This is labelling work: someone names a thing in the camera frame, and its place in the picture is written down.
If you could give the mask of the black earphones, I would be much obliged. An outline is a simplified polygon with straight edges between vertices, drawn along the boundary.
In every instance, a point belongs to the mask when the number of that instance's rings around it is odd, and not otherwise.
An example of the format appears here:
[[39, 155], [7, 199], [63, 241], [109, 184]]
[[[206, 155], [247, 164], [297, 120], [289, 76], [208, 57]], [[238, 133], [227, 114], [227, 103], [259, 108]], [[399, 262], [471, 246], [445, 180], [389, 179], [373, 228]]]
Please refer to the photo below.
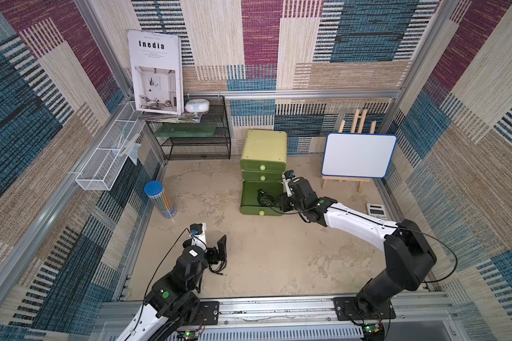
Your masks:
[[227, 267], [227, 259], [212, 258], [209, 261], [208, 269], [211, 273], [224, 276], [223, 271]]
[[279, 199], [274, 193], [260, 189], [257, 191], [257, 201], [263, 207], [277, 207]]

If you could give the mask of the green drawer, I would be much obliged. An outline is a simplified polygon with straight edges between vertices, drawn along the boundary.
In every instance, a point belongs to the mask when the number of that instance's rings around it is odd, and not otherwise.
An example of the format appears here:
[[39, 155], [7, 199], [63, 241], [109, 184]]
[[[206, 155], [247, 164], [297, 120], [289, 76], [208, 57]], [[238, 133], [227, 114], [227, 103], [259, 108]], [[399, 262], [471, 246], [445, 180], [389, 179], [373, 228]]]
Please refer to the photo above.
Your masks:
[[242, 178], [243, 180], [252, 182], [282, 182], [281, 173], [270, 173], [265, 171], [244, 170], [242, 172]]
[[282, 161], [262, 161], [255, 159], [241, 159], [240, 167], [244, 171], [284, 173], [287, 164]]
[[[259, 190], [266, 193], [271, 193], [275, 196], [276, 202], [273, 210], [266, 205], [261, 205], [258, 201]], [[283, 184], [281, 183], [266, 183], [256, 181], [243, 181], [243, 191], [240, 201], [240, 213], [244, 215], [257, 215], [257, 216], [280, 216], [278, 211], [280, 206], [278, 197], [284, 193]]]

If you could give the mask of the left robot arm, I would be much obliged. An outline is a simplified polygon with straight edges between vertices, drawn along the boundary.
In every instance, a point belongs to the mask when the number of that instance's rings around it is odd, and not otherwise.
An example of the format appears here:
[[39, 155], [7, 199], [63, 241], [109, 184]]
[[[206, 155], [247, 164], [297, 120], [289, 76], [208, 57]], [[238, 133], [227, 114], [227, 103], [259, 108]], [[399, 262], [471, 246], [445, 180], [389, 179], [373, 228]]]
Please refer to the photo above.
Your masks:
[[227, 237], [217, 246], [206, 247], [196, 234], [183, 243], [183, 251], [173, 269], [149, 289], [142, 305], [118, 340], [167, 340], [180, 328], [177, 340], [198, 340], [206, 326], [218, 324], [219, 302], [203, 302], [203, 274], [222, 274], [227, 266]]

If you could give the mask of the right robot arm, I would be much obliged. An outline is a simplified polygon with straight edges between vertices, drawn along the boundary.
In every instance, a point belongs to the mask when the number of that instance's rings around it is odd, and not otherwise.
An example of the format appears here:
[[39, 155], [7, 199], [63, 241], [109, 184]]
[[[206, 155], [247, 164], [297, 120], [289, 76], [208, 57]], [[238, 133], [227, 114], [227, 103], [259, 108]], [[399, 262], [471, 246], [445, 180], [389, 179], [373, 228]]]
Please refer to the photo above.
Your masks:
[[282, 176], [285, 193], [279, 197], [281, 209], [294, 210], [306, 223], [340, 230], [372, 244], [384, 253], [385, 268], [371, 278], [355, 298], [340, 308], [360, 320], [392, 318], [390, 299], [402, 291], [416, 291], [437, 263], [437, 256], [423, 233], [410, 220], [400, 223], [372, 217], [329, 197], [318, 197], [308, 180], [289, 170]]

